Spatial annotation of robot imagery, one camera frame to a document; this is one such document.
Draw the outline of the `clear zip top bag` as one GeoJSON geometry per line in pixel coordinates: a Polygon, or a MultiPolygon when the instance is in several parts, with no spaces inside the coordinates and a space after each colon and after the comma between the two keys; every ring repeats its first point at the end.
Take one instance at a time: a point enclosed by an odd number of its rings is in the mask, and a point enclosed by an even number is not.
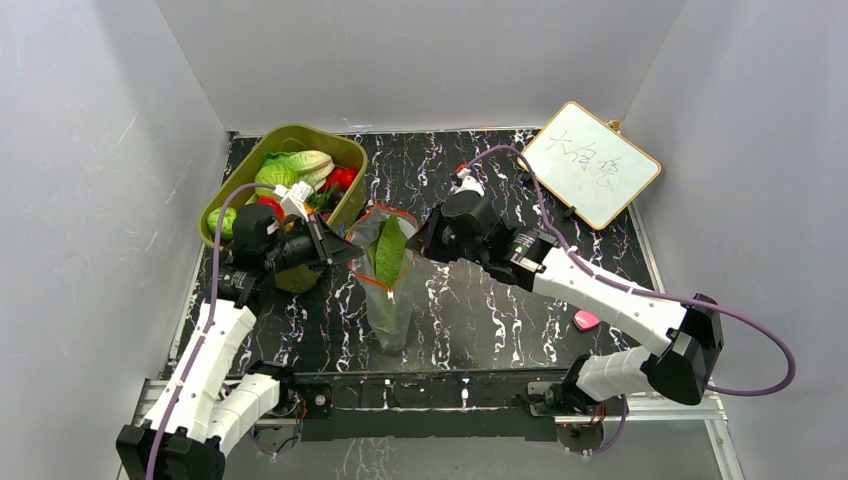
{"type": "Polygon", "coordinates": [[[364,250],[362,257],[348,262],[348,268],[365,291],[368,325],[375,333],[381,349],[388,354],[397,354],[406,345],[413,312],[411,288],[406,285],[406,278],[413,267],[415,253],[405,247],[401,273],[393,288],[375,280],[368,255],[368,245],[378,236],[379,222],[390,215],[401,218],[400,225],[406,241],[418,230],[418,220],[414,216],[376,203],[353,223],[346,240],[364,250]]]}

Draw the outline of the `green lettuce leaf toy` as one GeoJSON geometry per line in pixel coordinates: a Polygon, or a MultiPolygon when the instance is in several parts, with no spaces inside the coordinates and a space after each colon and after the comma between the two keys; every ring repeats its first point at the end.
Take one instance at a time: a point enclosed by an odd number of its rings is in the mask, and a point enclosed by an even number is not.
{"type": "Polygon", "coordinates": [[[378,224],[378,236],[368,245],[369,261],[374,278],[388,288],[393,288],[401,273],[405,257],[406,237],[400,225],[401,218],[390,215],[378,224]]]}

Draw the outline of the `small green cabbage toy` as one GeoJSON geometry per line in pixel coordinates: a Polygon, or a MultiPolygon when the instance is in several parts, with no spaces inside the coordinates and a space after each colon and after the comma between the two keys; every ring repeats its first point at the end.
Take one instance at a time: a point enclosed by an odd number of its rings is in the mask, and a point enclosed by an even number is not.
{"type": "Polygon", "coordinates": [[[233,226],[237,218],[238,212],[232,207],[223,209],[217,207],[209,212],[206,216],[206,226],[209,230],[209,237],[214,239],[216,235],[220,236],[222,241],[229,241],[233,238],[233,226]]]}

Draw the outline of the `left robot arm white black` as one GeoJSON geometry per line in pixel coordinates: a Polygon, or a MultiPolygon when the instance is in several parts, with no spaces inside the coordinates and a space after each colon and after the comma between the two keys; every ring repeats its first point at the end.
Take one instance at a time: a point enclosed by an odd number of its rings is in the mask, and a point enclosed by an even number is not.
{"type": "Polygon", "coordinates": [[[233,387],[235,354],[271,300],[278,272],[321,272],[363,255],[318,214],[280,219],[273,207],[241,208],[232,238],[214,250],[210,299],[171,379],[116,450],[131,479],[220,479],[228,454],[263,416],[290,417],[305,399],[289,366],[258,361],[233,387]]]}

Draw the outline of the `red apple toy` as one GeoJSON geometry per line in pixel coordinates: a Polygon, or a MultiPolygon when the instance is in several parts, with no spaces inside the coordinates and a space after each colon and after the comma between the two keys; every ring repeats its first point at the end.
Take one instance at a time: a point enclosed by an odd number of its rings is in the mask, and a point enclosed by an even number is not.
{"type": "Polygon", "coordinates": [[[273,209],[274,214],[275,214],[276,218],[277,218],[279,221],[284,220],[284,219],[285,219],[285,217],[286,217],[286,214],[285,214],[285,212],[284,212],[283,208],[281,207],[281,205],[279,204],[279,202],[278,202],[277,200],[275,200],[274,198],[271,198],[271,197],[258,197],[258,198],[254,201],[254,203],[255,203],[255,204],[261,204],[261,205],[270,206],[270,207],[273,209]]]}

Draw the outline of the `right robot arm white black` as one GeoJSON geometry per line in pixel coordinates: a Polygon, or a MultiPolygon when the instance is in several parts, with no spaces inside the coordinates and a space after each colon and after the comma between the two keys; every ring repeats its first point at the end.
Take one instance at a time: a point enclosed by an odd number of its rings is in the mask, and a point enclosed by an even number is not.
{"type": "Polygon", "coordinates": [[[685,304],[657,299],[633,283],[622,289],[605,284],[604,269],[572,258],[546,232],[507,223],[473,190],[437,204],[406,247],[440,263],[465,259],[500,283],[585,310],[637,341],[626,351],[582,355],[561,383],[528,388],[533,415],[587,414],[636,392],[654,391],[683,405],[701,402],[723,347],[719,315],[705,296],[685,304]]]}

